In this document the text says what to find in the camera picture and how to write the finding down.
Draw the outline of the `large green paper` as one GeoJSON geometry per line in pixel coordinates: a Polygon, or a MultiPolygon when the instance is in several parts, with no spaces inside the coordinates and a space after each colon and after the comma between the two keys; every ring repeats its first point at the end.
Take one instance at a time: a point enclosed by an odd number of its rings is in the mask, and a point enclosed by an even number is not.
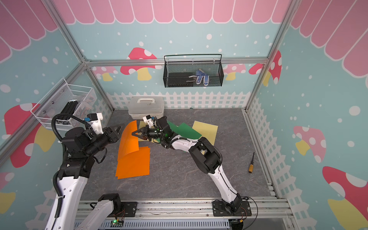
{"type": "Polygon", "coordinates": [[[202,137],[200,133],[198,133],[192,127],[190,127],[189,125],[185,123],[182,123],[179,126],[175,125],[174,123],[170,121],[168,121],[167,123],[169,124],[170,129],[173,132],[175,132],[178,135],[181,135],[184,138],[198,140],[202,137]]]}

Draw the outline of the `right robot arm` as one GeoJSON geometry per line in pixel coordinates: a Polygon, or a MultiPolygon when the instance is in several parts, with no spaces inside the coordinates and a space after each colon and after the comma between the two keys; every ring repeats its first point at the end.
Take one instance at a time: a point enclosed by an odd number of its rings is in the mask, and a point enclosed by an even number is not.
{"type": "Polygon", "coordinates": [[[145,116],[143,121],[146,125],[133,131],[132,136],[141,140],[158,140],[165,149],[189,153],[199,170],[210,176],[221,194],[221,200],[214,201],[219,205],[219,207],[213,205],[215,210],[230,216],[240,214],[242,219],[251,216],[248,202],[251,198],[241,196],[231,185],[222,166],[222,155],[209,140],[205,137],[190,139],[174,132],[166,116],[161,118],[145,116]]]}

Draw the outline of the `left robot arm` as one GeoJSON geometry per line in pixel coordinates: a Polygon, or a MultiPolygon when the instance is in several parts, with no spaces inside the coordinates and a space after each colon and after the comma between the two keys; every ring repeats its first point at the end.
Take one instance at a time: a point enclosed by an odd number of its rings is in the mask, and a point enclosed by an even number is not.
{"type": "Polygon", "coordinates": [[[96,158],[96,154],[107,152],[107,145],[121,138],[121,125],[102,127],[101,120],[100,113],[88,114],[86,119],[66,113],[52,118],[51,128],[62,144],[63,161],[52,179],[57,195],[46,225],[47,230],[74,228],[78,205],[92,167],[95,163],[103,162],[96,158]],[[74,119],[84,124],[84,127],[72,128],[62,137],[57,129],[57,120],[61,117],[74,119]]]}

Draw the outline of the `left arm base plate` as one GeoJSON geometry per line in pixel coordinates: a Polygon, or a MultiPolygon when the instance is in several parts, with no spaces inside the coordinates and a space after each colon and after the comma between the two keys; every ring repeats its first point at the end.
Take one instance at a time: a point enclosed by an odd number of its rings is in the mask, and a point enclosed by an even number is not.
{"type": "Polygon", "coordinates": [[[135,217],[137,211],[137,202],[121,202],[117,214],[117,218],[135,217]]]}

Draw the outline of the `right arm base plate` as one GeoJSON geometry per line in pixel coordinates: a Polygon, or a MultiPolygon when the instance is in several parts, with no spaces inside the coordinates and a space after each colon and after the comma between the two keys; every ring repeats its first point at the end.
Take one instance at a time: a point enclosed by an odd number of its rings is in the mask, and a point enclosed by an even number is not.
{"type": "Polygon", "coordinates": [[[235,217],[251,217],[252,212],[248,201],[243,201],[237,211],[232,211],[229,205],[222,200],[214,200],[212,202],[213,216],[235,216],[235,217]]]}

